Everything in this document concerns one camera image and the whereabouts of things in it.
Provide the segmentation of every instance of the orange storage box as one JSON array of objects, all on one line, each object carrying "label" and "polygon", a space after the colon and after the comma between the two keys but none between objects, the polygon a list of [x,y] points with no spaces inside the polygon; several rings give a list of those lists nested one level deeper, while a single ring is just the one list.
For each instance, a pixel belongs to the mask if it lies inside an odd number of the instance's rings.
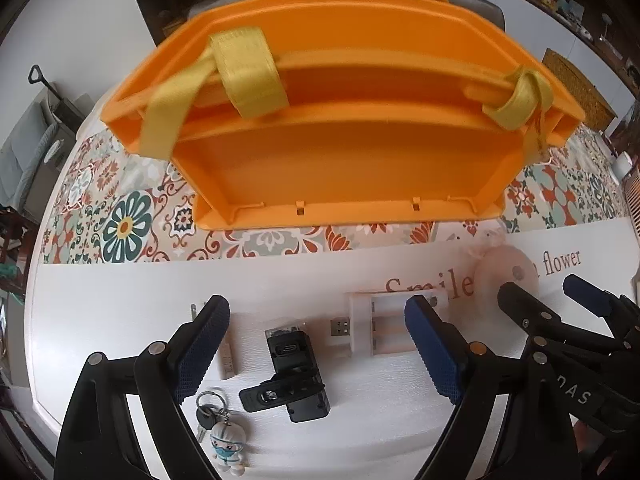
[{"label": "orange storage box", "polygon": [[245,0],[184,24],[126,79],[102,120],[133,153],[146,104],[212,34],[260,27],[289,101],[241,117],[219,74],[184,118],[172,162],[209,229],[499,216],[523,168],[532,113],[509,131],[482,111],[521,67],[548,81],[539,143],[562,146],[584,112],[545,66],[475,13],[433,0]]}]

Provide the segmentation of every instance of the floral pattern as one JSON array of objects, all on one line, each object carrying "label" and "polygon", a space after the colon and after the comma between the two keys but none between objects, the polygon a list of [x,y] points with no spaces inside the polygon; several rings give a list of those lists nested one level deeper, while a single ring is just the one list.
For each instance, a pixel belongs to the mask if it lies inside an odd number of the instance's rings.
[{"label": "floral pattern", "polygon": [[594,133],[581,126],[546,164],[527,166],[505,190],[498,219],[207,231],[196,195],[173,164],[131,155],[108,130],[84,140],[47,220],[46,263],[96,264],[252,258],[359,250],[554,229],[628,215]]},{"label": "floral pattern", "polygon": [[151,195],[133,191],[119,200],[102,230],[102,258],[120,264],[133,262],[142,252],[151,228]]}]

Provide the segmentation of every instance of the key ring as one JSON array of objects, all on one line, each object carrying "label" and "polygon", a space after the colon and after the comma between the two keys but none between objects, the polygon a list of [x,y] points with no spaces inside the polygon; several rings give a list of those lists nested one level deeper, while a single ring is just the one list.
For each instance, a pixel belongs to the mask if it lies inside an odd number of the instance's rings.
[{"label": "key ring", "polygon": [[[211,395],[214,397],[217,397],[220,399],[220,402],[222,402],[222,408],[217,408],[216,406],[214,406],[213,404],[200,404],[200,399],[206,395]],[[200,393],[197,397],[196,397],[196,406],[198,407],[198,410],[202,410],[204,407],[208,407],[211,408],[213,411],[213,408],[217,409],[217,413],[215,413],[215,415],[217,416],[222,416],[225,419],[225,424],[229,425],[229,408],[226,406],[226,400],[225,398],[220,395],[217,394],[216,392],[212,392],[209,390],[206,390],[202,393]]]}]

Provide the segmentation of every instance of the doctor figurine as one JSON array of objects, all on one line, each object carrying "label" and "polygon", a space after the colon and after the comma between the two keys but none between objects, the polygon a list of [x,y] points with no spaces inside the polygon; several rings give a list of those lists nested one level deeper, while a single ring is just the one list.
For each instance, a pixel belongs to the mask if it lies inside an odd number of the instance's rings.
[{"label": "doctor figurine", "polygon": [[239,453],[246,443],[242,427],[233,422],[218,422],[211,430],[211,443],[216,451],[213,460],[216,469],[222,472],[231,469],[233,476],[242,476],[244,466]]}]

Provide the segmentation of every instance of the wicker basket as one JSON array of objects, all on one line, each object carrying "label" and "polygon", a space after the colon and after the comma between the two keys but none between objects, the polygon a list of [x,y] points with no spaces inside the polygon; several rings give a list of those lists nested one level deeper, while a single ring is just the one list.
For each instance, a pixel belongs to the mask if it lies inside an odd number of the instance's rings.
[{"label": "wicker basket", "polygon": [[596,132],[605,131],[617,117],[602,94],[567,58],[548,48],[542,63],[566,86],[587,115],[584,124]]}]

